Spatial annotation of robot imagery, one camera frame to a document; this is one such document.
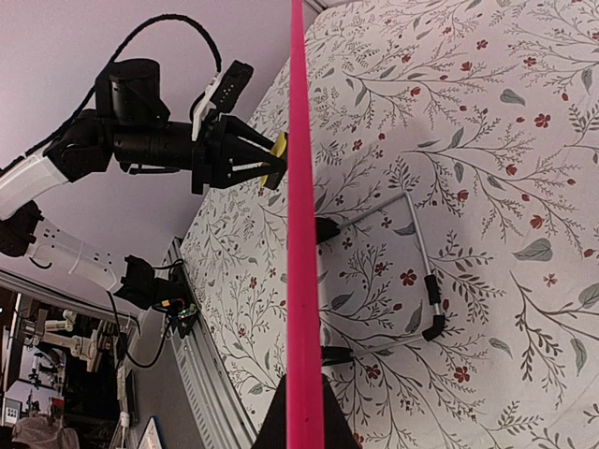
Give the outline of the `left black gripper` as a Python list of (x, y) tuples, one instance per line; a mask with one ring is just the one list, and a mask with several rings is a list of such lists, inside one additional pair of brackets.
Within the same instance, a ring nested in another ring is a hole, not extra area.
[(280, 170), (275, 157), (267, 162), (235, 166), (225, 143), (227, 135), (247, 140), (266, 150), (274, 145), (272, 140), (236, 116), (209, 115), (192, 141), (191, 192), (194, 195), (203, 195), (206, 186), (226, 189), (252, 179), (260, 179), (261, 185), (263, 176)]

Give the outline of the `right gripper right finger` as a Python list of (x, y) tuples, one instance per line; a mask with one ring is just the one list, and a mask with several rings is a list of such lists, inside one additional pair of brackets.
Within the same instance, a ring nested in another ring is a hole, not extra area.
[(348, 425), (330, 385), (323, 377), (324, 434), (326, 449), (358, 449), (354, 433)]

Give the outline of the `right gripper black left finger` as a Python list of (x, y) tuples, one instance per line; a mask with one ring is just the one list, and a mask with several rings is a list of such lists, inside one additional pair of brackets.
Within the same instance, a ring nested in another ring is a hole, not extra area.
[(255, 441), (255, 449), (286, 448), (286, 380), (284, 375), (272, 397), (264, 422)]

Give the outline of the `yellow bone-shaped eraser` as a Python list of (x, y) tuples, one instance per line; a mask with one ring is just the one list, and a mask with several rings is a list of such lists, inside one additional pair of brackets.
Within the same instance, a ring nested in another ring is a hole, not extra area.
[(270, 154), (277, 159), (280, 170), (262, 177), (261, 186), (263, 188), (276, 190), (281, 183), (287, 170), (288, 143), (289, 136), (287, 132), (281, 132), (274, 141)]

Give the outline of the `pink-framed whiteboard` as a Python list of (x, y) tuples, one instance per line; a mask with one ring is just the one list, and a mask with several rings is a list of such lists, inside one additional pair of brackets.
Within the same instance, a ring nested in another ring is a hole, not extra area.
[(325, 446), (303, 6), (291, 3), (286, 446)]

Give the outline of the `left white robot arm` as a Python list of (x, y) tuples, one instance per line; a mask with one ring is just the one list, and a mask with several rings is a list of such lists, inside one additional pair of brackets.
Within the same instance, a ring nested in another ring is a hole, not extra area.
[(37, 206), (49, 190), (105, 172), (131, 175), (187, 170), (192, 190), (226, 189), (264, 178), (275, 189), (286, 160), (274, 143), (232, 115), (253, 75), (234, 62), (194, 103), (187, 123), (173, 122), (160, 96), (160, 66), (144, 58), (111, 63), (95, 80), (95, 107), (78, 112), (59, 135), (1, 171), (1, 252), (48, 262), (103, 289), (148, 293), (153, 267), (99, 250), (51, 224)]

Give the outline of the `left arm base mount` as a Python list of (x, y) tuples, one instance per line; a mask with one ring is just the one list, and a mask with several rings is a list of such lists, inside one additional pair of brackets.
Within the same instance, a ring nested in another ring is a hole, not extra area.
[(162, 312), (173, 320), (181, 338), (197, 321), (198, 305), (181, 258), (163, 267), (152, 267), (145, 260), (129, 255), (124, 259), (124, 274), (118, 278), (116, 297), (143, 310)]

